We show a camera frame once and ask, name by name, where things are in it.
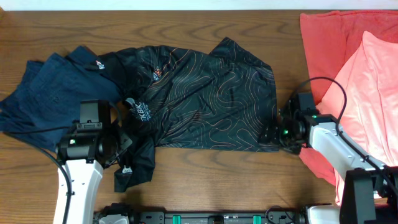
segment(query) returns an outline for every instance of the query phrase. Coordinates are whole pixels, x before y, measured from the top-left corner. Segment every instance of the black t-shirt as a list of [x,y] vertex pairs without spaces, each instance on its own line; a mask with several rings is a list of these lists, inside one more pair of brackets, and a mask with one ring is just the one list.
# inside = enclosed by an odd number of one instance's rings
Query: black t-shirt
[[130,107],[123,128],[139,139],[126,156],[127,186],[150,181],[155,146],[277,151],[259,143],[277,119],[271,67],[233,40],[225,38],[210,54],[159,46],[99,58]]

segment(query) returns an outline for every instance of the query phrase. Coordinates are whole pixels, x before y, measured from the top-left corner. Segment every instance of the clothing pile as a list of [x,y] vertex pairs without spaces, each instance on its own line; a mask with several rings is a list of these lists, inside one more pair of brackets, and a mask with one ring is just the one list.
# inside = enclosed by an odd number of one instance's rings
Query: clothing pile
[[[115,182],[117,192],[151,180],[156,146],[278,150],[275,139],[261,138],[277,122],[271,67],[228,38],[209,54],[150,46],[96,56],[78,47],[66,57],[28,62],[21,84],[0,104],[0,131],[71,126],[80,101],[93,99],[129,107],[122,128],[135,142],[122,161],[133,175]],[[65,133],[11,136],[54,151]]]
[[[398,166],[398,12],[333,11],[300,16],[310,78],[334,78],[345,89],[341,124],[365,151]],[[312,93],[321,114],[338,117],[343,94],[328,81],[315,81]],[[327,160],[303,148],[300,158],[317,177],[336,185],[341,204],[344,181]]]

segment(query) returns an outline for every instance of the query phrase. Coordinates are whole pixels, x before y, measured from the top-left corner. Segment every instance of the blue cloth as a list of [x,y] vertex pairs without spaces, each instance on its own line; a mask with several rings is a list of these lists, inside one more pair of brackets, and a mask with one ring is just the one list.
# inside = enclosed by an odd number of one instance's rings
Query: blue cloth
[[[80,117],[80,101],[121,100],[119,88],[98,57],[78,47],[65,58],[53,54],[45,63],[28,61],[17,90],[0,102],[0,131],[27,132],[71,126]],[[55,150],[66,129],[12,136],[37,147]]]

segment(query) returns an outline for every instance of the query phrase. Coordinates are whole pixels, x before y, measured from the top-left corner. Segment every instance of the red fabric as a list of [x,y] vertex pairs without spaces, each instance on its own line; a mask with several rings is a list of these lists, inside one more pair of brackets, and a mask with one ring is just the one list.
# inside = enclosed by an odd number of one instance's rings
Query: red fabric
[[[364,31],[387,42],[398,43],[398,12],[395,11],[332,11],[325,14],[301,14],[300,28],[310,78],[335,78],[355,53]],[[311,85],[318,104],[331,83],[317,80]],[[317,176],[336,185],[333,167],[313,149],[303,149],[300,158]]]

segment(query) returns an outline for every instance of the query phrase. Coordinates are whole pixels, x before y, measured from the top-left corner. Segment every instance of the wood surface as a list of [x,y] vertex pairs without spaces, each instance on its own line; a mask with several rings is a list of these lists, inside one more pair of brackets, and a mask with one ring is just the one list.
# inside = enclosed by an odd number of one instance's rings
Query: wood surface
[[[171,45],[210,52],[228,36],[271,65],[278,105],[308,78],[300,11],[5,12],[0,21],[0,100],[19,84],[27,60],[78,45],[103,54]],[[57,169],[41,153],[0,134],[0,223],[52,223]],[[156,149],[152,182],[113,192],[105,170],[95,209],[113,202],[168,211],[264,211],[272,205],[328,203],[334,187],[285,152]]]

